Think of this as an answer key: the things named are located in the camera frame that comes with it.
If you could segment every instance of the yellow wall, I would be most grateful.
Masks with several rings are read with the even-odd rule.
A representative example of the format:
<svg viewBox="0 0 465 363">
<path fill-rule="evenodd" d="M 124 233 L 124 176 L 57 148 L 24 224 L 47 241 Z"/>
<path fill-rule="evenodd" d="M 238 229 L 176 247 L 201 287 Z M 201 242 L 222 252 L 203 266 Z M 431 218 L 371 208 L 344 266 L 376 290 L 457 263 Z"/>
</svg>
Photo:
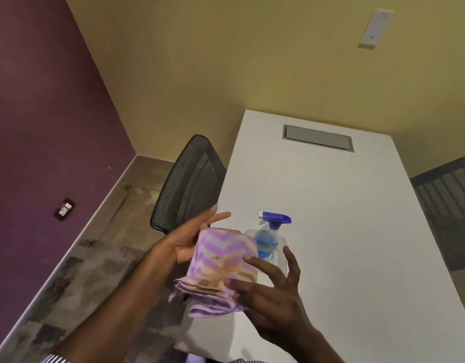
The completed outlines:
<svg viewBox="0 0 465 363">
<path fill-rule="evenodd" d="M 227 164 L 247 108 L 391 134 L 410 175 L 465 156 L 465 0 L 67 1 L 139 154 Z"/>
</svg>

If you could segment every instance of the folded towel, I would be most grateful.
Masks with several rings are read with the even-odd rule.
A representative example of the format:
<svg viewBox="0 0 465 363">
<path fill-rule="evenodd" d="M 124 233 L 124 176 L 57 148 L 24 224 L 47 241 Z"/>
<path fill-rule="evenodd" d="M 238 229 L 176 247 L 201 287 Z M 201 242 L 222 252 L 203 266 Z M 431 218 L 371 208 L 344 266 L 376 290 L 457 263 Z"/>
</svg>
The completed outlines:
<svg viewBox="0 0 465 363">
<path fill-rule="evenodd" d="M 175 281 L 170 300 L 185 295 L 190 317 L 217 317 L 244 311 L 224 286 L 224 279 L 255 282 L 258 270 L 243 261 L 243 255 L 258 256 L 253 239 L 239 232 L 205 228 L 199 233 L 187 275 Z"/>
</svg>

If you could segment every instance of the chair backrest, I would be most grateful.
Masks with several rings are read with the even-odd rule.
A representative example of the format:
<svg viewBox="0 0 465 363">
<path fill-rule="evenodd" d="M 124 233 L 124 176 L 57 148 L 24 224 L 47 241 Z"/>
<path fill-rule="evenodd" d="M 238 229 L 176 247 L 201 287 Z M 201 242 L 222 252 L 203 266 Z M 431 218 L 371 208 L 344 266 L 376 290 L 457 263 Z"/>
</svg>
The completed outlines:
<svg viewBox="0 0 465 363">
<path fill-rule="evenodd" d="M 465 268 L 465 158 L 415 176 L 411 183 L 448 270 Z"/>
<path fill-rule="evenodd" d="M 168 234 L 216 204 L 225 176 L 226 169 L 211 142 L 194 135 L 163 185 L 151 227 Z"/>
</svg>

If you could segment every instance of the chevron pattern cloth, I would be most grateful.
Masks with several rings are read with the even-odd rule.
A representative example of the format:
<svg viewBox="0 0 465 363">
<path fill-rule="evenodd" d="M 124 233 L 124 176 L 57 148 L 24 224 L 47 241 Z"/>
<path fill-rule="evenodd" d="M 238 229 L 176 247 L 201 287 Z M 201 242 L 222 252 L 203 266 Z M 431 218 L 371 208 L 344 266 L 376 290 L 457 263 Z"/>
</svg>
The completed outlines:
<svg viewBox="0 0 465 363">
<path fill-rule="evenodd" d="M 190 317 L 217 317 L 244 311 L 232 299 L 232 290 L 224 286 L 224 279 L 256 282 L 258 270 L 243 261 L 243 255 L 258 256 L 253 239 L 239 232 L 205 228 L 190 262 L 187 275 L 175 281 L 175 292 L 170 296 L 185 296 L 191 305 Z"/>
</svg>

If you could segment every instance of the table top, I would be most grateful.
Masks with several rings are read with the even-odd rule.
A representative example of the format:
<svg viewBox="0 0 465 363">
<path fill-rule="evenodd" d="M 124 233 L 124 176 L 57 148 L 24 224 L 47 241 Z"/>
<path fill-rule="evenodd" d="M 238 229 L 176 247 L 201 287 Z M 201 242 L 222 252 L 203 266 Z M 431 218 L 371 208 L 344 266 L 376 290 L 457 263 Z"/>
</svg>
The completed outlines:
<svg viewBox="0 0 465 363">
<path fill-rule="evenodd" d="M 283 125 L 351 136 L 354 152 L 282 138 Z M 279 234 L 296 255 L 313 325 L 348 363 L 465 362 L 465 311 L 392 138 L 246 110 L 217 226 Z M 264 274 L 259 282 L 271 285 Z M 176 348 L 219 361 L 294 361 L 243 313 L 182 321 Z"/>
</svg>

